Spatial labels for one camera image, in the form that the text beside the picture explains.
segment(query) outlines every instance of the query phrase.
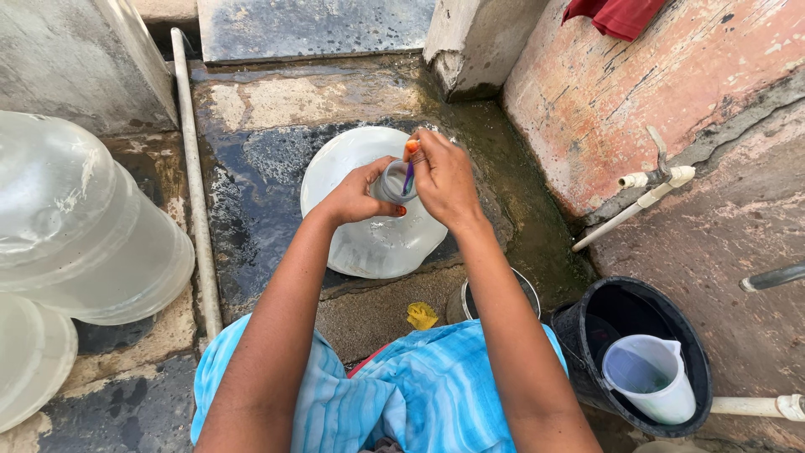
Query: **metal bucket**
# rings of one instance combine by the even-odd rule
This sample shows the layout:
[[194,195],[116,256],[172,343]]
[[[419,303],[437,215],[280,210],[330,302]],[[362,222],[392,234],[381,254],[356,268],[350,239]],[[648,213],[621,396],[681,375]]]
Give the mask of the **metal bucket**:
[[[517,269],[512,268],[511,270],[514,271],[514,276],[517,277],[520,288],[522,288],[522,291],[526,294],[526,297],[528,297],[531,308],[534,310],[534,313],[537,314],[537,319],[539,319],[542,311],[539,308],[539,297],[534,290],[534,286],[522,276],[520,272],[517,272]],[[478,312],[475,308],[473,295],[469,290],[468,280],[464,279],[464,283],[450,295],[448,299],[447,315],[448,324],[456,324],[457,322],[467,321],[468,319],[478,319]]]

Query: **wet floor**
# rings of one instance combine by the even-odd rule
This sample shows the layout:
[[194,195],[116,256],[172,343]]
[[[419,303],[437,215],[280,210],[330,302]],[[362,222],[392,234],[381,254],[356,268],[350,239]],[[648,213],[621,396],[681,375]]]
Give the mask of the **wet floor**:
[[[418,56],[197,68],[192,77],[225,322],[254,308],[282,259],[301,222],[311,158],[334,136],[367,125],[428,127],[469,151],[485,214],[548,310],[594,280],[570,252],[537,165],[495,101],[444,104]],[[417,272],[460,262],[448,235]],[[322,298],[386,283],[328,270]]]

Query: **purple brush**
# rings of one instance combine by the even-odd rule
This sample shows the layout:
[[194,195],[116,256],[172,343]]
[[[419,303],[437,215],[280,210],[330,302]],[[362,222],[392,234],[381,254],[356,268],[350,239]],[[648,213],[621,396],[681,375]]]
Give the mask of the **purple brush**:
[[401,196],[405,197],[414,187],[414,161],[408,161],[408,170],[405,171],[405,183],[402,184]]

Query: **stacked plastic water container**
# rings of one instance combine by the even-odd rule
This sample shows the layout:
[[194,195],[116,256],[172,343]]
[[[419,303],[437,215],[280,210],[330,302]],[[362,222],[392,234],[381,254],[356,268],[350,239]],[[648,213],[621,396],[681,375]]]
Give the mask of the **stacked plastic water container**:
[[190,238],[94,135],[0,111],[0,432],[64,383],[78,349],[70,318],[151,316],[194,264]]

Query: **person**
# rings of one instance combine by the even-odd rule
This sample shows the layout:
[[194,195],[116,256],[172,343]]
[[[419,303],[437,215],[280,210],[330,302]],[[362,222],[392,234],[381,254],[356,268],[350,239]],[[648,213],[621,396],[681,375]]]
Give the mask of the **person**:
[[563,368],[502,254],[466,152],[411,136],[417,194],[455,236],[480,323],[415,331],[348,379],[314,330],[339,225],[405,208],[369,195],[394,159],[355,168],[308,215],[250,318],[216,337],[199,364],[196,453],[223,451],[533,451],[601,453]]

